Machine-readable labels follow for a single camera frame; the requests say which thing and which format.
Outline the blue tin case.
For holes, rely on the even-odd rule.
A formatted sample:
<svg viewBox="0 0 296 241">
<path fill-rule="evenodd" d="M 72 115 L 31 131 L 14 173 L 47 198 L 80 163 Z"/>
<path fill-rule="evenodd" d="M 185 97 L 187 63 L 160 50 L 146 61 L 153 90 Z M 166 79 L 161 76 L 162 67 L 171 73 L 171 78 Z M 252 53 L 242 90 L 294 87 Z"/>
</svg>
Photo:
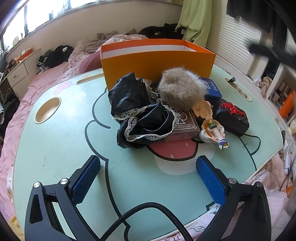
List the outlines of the blue tin case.
<svg viewBox="0 0 296 241">
<path fill-rule="evenodd" d="M 205 94 L 204 99 L 211 104 L 214 104 L 222 98 L 222 94 L 219 91 L 217 85 L 210 78 L 201 78 L 203 83 L 206 85 L 207 93 Z"/>
</svg>

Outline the red mahjong tile block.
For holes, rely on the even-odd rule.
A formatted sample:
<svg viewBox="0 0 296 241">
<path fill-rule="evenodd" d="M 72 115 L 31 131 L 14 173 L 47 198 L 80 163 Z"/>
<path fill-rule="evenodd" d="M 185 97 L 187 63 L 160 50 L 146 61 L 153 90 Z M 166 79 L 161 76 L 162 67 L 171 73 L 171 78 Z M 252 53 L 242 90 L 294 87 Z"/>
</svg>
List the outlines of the red mahjong tile block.
<svg viewBox="0 0 296 241">
<path fill-rule="evenodd" d="M 213 119 L 218 121 L 225 130 L 243 136 L 249 129 L 249 121 L 244 110 L 224 99 L 213 105 Z"/>
</svg>

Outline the anime doll figure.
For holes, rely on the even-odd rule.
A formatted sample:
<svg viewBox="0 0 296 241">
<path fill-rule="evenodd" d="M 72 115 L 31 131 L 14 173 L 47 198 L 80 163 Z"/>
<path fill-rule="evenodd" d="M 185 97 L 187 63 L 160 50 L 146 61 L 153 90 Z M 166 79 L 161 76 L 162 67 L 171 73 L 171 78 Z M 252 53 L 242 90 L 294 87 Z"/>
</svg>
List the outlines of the anime doll figure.
<svg viewBox="0 0 296 241">
<path fill-rule="evenodd" d="M 213 119 L 210 102 L 202 99 L 193 107 L 193 112 L 196 117 L 204 119 L 201 124 L 199 138 L 205 143 L 216 143 L 221 150 L 229 148 L 229 143 L 225 138 L 224 127 Z"/>
</svg>

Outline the grey fur pompom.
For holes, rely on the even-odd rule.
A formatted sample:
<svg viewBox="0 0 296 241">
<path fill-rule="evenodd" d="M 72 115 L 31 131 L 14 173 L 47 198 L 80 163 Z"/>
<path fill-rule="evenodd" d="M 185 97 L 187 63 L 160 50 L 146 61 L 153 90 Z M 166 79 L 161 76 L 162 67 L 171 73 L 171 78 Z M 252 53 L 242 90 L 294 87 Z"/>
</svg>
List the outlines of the grey fur pompom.
<svg viewBox="0 0 296 241">
<path fill-rule="evenodd" d="M 188 111 L 207 94 L 199 75 L 182 67 L 167 69 L 158 85 L 161 100 L 178 111 Z"/>
</svg>

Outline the brown card deck box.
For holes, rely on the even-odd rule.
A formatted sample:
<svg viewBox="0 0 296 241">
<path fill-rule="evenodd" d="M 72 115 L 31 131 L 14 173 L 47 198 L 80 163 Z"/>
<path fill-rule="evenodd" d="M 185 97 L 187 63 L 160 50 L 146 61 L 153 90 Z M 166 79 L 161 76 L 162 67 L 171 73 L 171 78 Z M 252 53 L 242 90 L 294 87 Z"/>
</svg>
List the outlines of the brown card deck box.
<svg viewBox="0 0 296 241">
<path fill-rule="evenodd" d="M 200 128 L 198 127 L 197 121 L 192 110 L 177 111 L 165 102 L 163 102 L 160 98 L 157 99 L 157 102 L 160 102 L 164 106 L 170 108 L 178 116 L 178 120 L 176 121 L 174 130 L 172 131 L 172 133 L 170 133 L 167 137 L 164 138 L 164 142 L 191 140 L 199 134 Z"/>
</svg>

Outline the black lace cloth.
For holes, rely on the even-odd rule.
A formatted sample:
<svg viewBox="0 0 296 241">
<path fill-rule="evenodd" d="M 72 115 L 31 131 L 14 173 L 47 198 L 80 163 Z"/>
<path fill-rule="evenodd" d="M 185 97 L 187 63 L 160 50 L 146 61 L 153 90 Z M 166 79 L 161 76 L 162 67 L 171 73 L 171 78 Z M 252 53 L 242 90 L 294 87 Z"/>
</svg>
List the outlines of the black lace cloth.
<svg viewBox="0 0 296 241">
<path fill-rule="evenodd" d="M 171 108 L 150 103 L 142 78 L 133 72 L 121 77 L 108 92 L 111 115 L 120 124 L 117 144 L 122 148 L 141 149 L 171 134 L 178 116 Z"/>
</svg>

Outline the black hanging garment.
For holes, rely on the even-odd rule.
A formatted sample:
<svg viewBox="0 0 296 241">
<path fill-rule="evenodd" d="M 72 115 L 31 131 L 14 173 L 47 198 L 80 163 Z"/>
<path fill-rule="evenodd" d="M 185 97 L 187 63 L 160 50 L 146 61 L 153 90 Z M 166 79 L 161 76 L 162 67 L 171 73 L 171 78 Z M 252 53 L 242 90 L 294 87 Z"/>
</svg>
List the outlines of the black hanging garment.
<svg viewBox="0 0 296 241">
<path fill-rule="evenodd" d="M 276 10 L 267 2 L 261 0 L 227 1 L 227 15 L 258 25 L 262 30 L 287 33 L 287 27 Z"/>
</svg>

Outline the small black binder clip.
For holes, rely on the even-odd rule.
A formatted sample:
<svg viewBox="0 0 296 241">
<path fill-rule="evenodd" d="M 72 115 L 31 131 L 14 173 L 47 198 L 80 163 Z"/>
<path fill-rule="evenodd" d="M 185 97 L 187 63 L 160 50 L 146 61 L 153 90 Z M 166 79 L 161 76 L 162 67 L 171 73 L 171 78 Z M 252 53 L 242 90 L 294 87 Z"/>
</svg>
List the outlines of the small black binder clip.
<svg viewBox="0 0 296 241">
<path fill-rule="evenodd" d="M 235 77 L 233 77 L 233 78 L 229 79 L 227 82 L 228 82 L 228 83 L 233 83 L 233 82 L 235 82 L 235 81 L 236 81 L 236 79 L 235 79 Z"/>
</svg>

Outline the green hanging garment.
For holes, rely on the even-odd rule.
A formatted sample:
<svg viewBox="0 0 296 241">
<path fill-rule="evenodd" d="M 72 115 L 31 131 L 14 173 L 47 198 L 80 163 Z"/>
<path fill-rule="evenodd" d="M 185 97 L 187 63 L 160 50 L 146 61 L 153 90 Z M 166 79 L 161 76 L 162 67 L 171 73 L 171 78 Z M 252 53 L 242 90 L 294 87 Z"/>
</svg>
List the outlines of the green hanging garment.
<svg viewBox="0 0 296 241">
<path fill-rule="evenodd" d="M 177 28 L 185 28 L 183 40 L 206 47 L 212 19 L 212 0 L 183 1 Z"/>
</svg>

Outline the black clothes pile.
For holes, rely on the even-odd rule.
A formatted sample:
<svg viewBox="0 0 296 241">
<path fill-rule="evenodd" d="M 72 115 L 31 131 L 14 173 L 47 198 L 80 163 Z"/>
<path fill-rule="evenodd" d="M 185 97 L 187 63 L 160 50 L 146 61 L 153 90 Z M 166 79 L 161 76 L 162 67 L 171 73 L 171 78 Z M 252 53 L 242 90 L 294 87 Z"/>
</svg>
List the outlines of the black clothes pile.
<svg viewBox="0 0 296 241">
<path fill-rule="evenodd" d="M 148 39 L 177 39 L 181 40 L 184 37 L 182 30 L 185 28 L 177 27 L 178 24 L 165 23 L 162 27 L 149 26 L 143 28 L 138 34 L 144 35 Z"/>
</svg>

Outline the orange cardboard box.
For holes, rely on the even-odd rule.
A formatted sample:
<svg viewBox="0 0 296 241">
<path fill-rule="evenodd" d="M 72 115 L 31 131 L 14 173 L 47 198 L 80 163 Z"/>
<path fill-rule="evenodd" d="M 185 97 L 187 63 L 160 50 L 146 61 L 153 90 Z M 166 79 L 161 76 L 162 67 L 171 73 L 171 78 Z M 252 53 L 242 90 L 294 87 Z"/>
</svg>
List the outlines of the orange cardboard box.
<svg viewBox="0 0 296 241">
<path fill-rule="evenodd" d="M 216 54 L 199 45 L 174 39 L 141 39 L 103 45 L 101 64 L 107 89 L 128 73 L 151 81 L 163 71 L 184 67 L 201 77 L 209 77 Z"/>
</svg>

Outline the white drawer cabinet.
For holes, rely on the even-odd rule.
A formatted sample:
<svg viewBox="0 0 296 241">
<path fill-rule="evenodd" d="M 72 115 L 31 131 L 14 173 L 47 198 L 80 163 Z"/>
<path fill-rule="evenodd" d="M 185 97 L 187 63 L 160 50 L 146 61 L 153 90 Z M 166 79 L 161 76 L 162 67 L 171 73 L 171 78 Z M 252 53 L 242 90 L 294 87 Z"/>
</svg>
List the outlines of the white drawer cabinet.
<svg viewBox="0 0 296 241">
<path fill-rule="evenodd" d="M 7 80 L 19 100 L 27 93 L 28 86 L 37 75 L 37 62 L 41 56 L 41 49 L 37 49 L 18 63 L 4 80 Z"/>
</svg>

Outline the black striped clothes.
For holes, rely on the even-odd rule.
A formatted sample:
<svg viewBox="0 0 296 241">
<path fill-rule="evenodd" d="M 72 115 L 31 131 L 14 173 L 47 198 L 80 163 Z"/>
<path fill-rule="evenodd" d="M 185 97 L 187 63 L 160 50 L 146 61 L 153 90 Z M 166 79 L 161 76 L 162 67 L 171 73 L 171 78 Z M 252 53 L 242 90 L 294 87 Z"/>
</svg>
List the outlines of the black striped clothes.
<svg viewBox="0 0 296 241">
<path fill-rule="evenodd" d="M 54 51 L 49 49 L 41 55 L 37 61 L 37 74 L 50 68 L 57 67 L 63 62 L 68 62 L 73 50 L 74 48 L 69 45 L 60 45 Z"/>
</svg>

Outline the dark red pillow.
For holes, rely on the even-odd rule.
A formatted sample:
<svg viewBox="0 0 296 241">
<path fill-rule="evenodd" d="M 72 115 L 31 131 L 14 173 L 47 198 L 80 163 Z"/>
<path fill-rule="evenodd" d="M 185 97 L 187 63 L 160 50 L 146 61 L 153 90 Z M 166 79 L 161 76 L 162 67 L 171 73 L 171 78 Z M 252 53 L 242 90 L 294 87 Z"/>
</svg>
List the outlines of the dark red pillow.
<svg viewBox="0 0 296 241">
<path fill-rule="evenodd" d="M 79 65 L 79 74 L 90 72 L 102 67 L 100 51 L 85 58 Z"/>
</svg>

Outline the pink floral blanket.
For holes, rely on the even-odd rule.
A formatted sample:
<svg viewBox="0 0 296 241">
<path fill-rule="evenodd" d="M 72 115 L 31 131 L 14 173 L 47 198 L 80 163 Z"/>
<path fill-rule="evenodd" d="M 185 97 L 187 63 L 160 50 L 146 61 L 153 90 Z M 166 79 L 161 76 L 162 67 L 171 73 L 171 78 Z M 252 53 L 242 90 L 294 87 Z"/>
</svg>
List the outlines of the pink floral blanket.
<svg viewBox="0 0 296 241">
<path fill-rule="evenodd" d="M 79 75 L 79 65 L 81 62 L 91 54 L 101 51 L 101 46 L 103 45 L 141 39 L 147 39 L 147 37 L 139 34 L 116 34 L 105 36 L 105 39 L 80 40 L 68 59 L 64 75 L 68 77 Z"/>
</svg>

